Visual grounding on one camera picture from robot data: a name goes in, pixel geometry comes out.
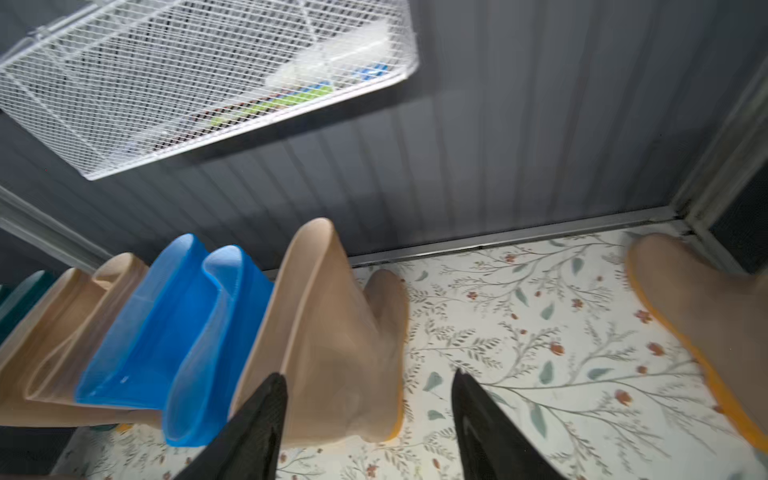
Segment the white tube in basket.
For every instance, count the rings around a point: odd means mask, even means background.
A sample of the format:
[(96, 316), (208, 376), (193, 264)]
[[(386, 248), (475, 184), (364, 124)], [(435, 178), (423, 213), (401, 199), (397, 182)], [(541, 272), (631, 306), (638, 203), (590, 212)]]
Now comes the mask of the white tube in basket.
[(296, 90), (316, 84), (340, 85), (386, 74), (393, 46), (390, 24), (370, 22), (300, 51), (264, 80), (268, 90)]

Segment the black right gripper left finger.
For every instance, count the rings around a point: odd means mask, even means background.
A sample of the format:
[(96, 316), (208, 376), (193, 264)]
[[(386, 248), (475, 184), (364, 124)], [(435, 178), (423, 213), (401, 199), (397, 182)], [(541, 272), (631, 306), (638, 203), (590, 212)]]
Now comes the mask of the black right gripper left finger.
[(274, 479), (287, 404), (285, 377), (270, 374), (176, 479)]

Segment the blue boot back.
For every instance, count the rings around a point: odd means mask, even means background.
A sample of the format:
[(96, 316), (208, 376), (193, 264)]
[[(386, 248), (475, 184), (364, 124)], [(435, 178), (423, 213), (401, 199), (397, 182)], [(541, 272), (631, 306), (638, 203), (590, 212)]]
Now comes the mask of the blue boot back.
[(107, 332), (75, 390), (79, 404), (161, 410), (217, 296), (192, 234), (155, 259)]
[(273, 283), (236, 245), (209, 254), (202, 271), (215, 298), (166, 401), (163, 434), (174, 447), (205, 446), (226, 425), (273, 291)]

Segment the beige boot back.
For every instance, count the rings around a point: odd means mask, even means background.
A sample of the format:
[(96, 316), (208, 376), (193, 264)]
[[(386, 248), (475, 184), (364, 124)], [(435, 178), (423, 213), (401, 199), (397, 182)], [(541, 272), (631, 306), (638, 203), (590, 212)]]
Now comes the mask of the beige boot back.
[(84, 272), (88, 281), (50, 317), (40, 359), (24, 385), (25, 400), (45, 406), (74, 407), (75, 427), (160, 426), (159, 410), (99, 407), (75, 400), (81, 375), (147, 272), (147, 265), (132, 253), (112, 257), (93, 274)]
[(396, 437), (404, 419), (409, 297), (386, 269), (365, 285), (353, 274), (333, 223), (316, 218), (294, 235), (229, 414), (272, 373), (287, 382), (283, 444)]
[(1, 424), (8, 427), (75, 427), (76, 409), (24, 399), (24, 385), (40, 359), (50, 317), (88, 281), (79, 269), (65, 271), (1, 345)]
[(767, 277), (713, 267), (683, 241), (651, 234), (628, 249), (629, 284), (688, 350), (718, 408), (767, 449)]

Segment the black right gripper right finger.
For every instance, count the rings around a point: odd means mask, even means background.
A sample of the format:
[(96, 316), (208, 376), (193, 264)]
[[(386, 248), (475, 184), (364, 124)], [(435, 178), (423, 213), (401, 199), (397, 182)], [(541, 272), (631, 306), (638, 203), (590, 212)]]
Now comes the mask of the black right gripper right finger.
[(456, 438), (466, 479), (560, 479), (482, 386), (457, 370), (451, 388)]

